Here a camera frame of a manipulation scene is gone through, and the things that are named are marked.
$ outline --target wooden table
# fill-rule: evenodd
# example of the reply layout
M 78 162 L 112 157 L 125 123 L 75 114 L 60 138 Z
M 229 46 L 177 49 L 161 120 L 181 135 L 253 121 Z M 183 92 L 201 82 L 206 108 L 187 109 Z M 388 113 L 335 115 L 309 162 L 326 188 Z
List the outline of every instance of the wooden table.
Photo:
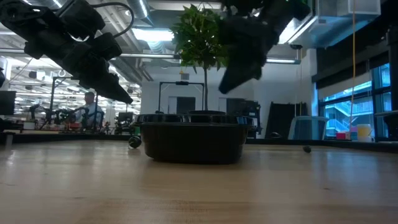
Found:
M 398 223 L 398 156 L 246 146 L 230 166 L 166 164 L 126 142 L 0 152 L 0 223 Z

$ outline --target potted plant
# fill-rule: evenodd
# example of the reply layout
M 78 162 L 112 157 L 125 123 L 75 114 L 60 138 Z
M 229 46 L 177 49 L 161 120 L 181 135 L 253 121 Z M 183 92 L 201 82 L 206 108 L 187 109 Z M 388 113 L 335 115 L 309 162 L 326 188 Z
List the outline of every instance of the potted plant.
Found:
M 195 73 L 201 67 L 205 73 L 205 110 L 208 111 L 207 72 L 211 67 L 226 65 L 226 47 L 218 42 L 218 22 L 221 17 L 210 9 L 198 10 L 184 7 L 180 22 L 170 29 L 173 32 L 175 52 L 180 54 L 181 66 L 192 66 Z

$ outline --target person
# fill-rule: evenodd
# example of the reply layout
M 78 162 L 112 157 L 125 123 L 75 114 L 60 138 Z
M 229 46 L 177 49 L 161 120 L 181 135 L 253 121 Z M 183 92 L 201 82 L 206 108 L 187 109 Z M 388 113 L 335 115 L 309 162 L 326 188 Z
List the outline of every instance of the person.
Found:
M 85 101 L 86 105 L 84 106 L 85 108 L 88 108 L 88 115 L 90 116 L 87 119 L 87 126 L 92 126 L 94 122 L 94 118 L 96 117 L 96 126 L 100 125 L 101 121 L 101 114 L 97 113 L 96 116 L 94 115 L 95 113 L 95 94 L 93 92 L 87 92 L 85 93 Z M 102 108 L 97 105 L 97 112 L 102 112 Z M 84 110 L 80 110 L 76 112 L 76 120 L 81 121 L 83 114 L 85 114 Z

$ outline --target black tray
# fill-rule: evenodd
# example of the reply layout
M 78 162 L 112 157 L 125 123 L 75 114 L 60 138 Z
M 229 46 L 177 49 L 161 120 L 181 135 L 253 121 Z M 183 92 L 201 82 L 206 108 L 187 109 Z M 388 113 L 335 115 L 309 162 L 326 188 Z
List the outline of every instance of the black tray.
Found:
M 207 114 L 137 116 L 146 154 L 159 161 L 231 164 L 241 155 L 252 118 Z

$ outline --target white shirt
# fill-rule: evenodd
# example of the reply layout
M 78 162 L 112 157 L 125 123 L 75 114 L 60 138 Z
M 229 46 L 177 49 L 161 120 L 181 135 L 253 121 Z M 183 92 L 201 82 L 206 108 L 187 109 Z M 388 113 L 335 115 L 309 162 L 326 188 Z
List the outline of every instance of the white shirt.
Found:
M 85 107 L 85 108 L 88 108 L 88 115 L 91 115 L 91 114 L 95 113 L 95 102 L 92 103 L 92 104 L 90 104 L 90 105 L 85 105 L 84 107 Z M 102 109 L 101 109 L 100 106 L 97 106 L 97 112 L 102 112 Z M 86 113 L 85 110 L 77 111 L 77 112 L 76 112 L 76 120 L 78 121 L 78 120 L 82 119 L 81 116 L 82 116 L 83 114 L 85 114 L 85 113 Z M 95 117 L 95 115 L 93 114 L 92 116 L 90 116 L 90 117 L 87 119 L 87 125 L 88 125 L 88 126 L 90 126 L 90 125 L 93 124 L 94 117 Z M 96 125 L 99 125 L 99 124 L 100 124 L 100 121 L 101 121 L 101 115 L 100 115 L 99 113 L 97 113 L 97 115 L 96 115 Z

